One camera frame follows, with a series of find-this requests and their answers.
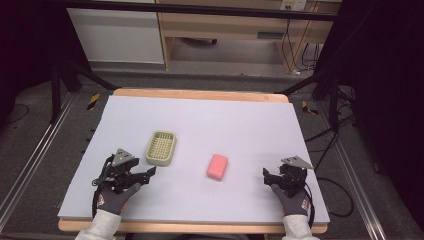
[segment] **floor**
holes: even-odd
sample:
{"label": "floor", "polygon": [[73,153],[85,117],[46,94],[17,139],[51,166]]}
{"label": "floor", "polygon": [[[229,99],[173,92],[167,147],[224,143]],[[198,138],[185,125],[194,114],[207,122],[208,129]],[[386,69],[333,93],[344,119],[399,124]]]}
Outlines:
{"label": "floor", "polygon": [[[312,74],[311,68],[308,71],[301,60],[297,65],[305,67],[306,70],[301,71],[300,75],[287,74],[274,50],[275,46],[266,42],[218,40],[216,45],[211,45],[208,41],[179,39],[175,44],[171,69],[168,71],[135,69],[134,73],[122,73],[116,69],[114,71],[100,69],[102,71],[98,74],[112,83],[125,86],[260,92],[285,89]],[[313,52],[312,48],[308,49],[305,59],[312,58]],[[92,130],[101,119],[101,110],[107,99],[101,97],[93,111],[85,110],[93,93],[105,92],[90,81],[82,82],[85,84],[84,90],[75,96],[73,107],[69,110],[54,141],[49,143],[49,150],[35,167],[37,170],[25,186],[19,203],[8,216],[7,223],[0,226],[1,237],[70,239],[74,236],[57,229],[56,214],[60,208],[60,199],[66,193],[66,186],[72,179],[73,171],[78,167],[79,159],[93,135]],[[325,121],[327,103],[313,102],[310,97],[312,90],[313,85],[290,96],[290,102],[295,106],[305,139],[328,128]],[[14,179],[19,177],[39,139],[49,126],[49,91],[48,83],[24,90],[17,99],[19,105],[9,119],[16,121],[1,129],[0,160],[4,166],[1,171],[8,173],[0,174],[0,182],[3,183],[0,188],[2,201],[7,198]],[[351,93],[349,88],[346,88],[346,92]],[[316,109],[320,114],[305,112],[302,106],[304,100],[310,103],[310,109]],[[345,103],[339,104],[340,119],[349,117],[351,111],[347,105],[342,107]],[[411,219],[391,186],[390,179],[374,173],[372,158],[353,120],[349,119],[340,129],[338,144],[342,145],[335,145],[330,149],[317,175],[335,180],[351,192],[349,179],[342,166],[343,161],[340,160],[340,149],[342,149],[356,170],[356,177],[363,183],[363,190],[368,196],[379,224],[384,229],[385,236],[388,239],[424,239],[424,233]],[[307,144],[314,164],[319,161],[322,149],[327,146],[330,139],[331,136],[327,135]],[[14,164],[9,164],[8,159],[11,158],[14,159]],[[349,211],[349,199],[341,189],[326,181],[320,182],[320,185],[325,201],[333,213]],[[331,215],[329,230],[318,237],[370,239],[370,231],[364,222],[366,213],[359,210],[357,203],[353,213],[348,217]],[[43,224],[37,224],[35,219],[43,221]],[[280,235],[271,236],[271,239],[280,238]]]}

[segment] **gray glove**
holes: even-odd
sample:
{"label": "gray glove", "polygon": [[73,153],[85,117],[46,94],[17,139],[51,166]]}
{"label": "gray glove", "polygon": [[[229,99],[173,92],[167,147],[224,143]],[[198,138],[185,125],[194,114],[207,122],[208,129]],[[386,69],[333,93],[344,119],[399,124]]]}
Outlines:
{"label": "gray glove", "polygon": [[309,199],[306,196],[305,191],[300,191],[292,198],[289,198],[277,184],[272,184],[271,189],[275,195],[277,195],[278,199],[280,199],[281,205],[283,206],[284,216],[308,216]]}
{"label": "gray glove", "polygon": [[140,183],[132,185],[127,191],[116,194],[108,186],[104,187],[99,194],[97,209],[105,210],[116,215],[120,215],[125,203],[138,192],[141,188]]}

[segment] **small basket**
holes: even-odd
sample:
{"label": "small basket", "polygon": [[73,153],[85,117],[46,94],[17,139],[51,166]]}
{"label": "small basket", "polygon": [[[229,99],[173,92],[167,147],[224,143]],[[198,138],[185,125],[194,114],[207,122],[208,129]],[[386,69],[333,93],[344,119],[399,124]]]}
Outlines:
{"label": "small basket", "polygon": [[174,154],[177,138],[173,132],[155,131],[147,147],[147,162],[157,166],[168,166]]}

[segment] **white sleeve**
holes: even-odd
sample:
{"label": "white sleeve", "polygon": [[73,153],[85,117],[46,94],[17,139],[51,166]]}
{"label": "white sleeve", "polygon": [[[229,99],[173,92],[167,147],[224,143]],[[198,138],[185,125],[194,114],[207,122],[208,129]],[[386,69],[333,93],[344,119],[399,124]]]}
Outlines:
{"label": "white sleeve", "polygon": [[283,240],[319,240],[312,236],[308,225],[308,217],[305,215],[290,215],[283,218],[286,236]]}
{"label": "white sleeve", "polygon": [[78,233],[76,240],[112,240],[121,223],[121,216],[97,209],[97,214],[87,229]]}

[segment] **white table surface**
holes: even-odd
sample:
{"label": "white table surface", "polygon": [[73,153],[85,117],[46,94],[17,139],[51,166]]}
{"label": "white table surface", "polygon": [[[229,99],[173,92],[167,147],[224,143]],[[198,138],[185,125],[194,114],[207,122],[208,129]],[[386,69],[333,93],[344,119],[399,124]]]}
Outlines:
{"label": "white table surface", "polygon": [[[262,168],[277,174],[280,159],[298,155],[310,162],[289,103],[110,96],[102,120],[69,186],[58,216],[91,218],[91,202],[102,166],[118,148],[140,158],[133,173],[150,167],[145,151],[156,130],[173,131],[171,164],[126,204],[124,220],[205,223],[276,223],[278,199],[263,184]],[[213,154],[228,157],[222,181],[207,177]],[[328,223],[316,176],[308,170],[315,223]]]}

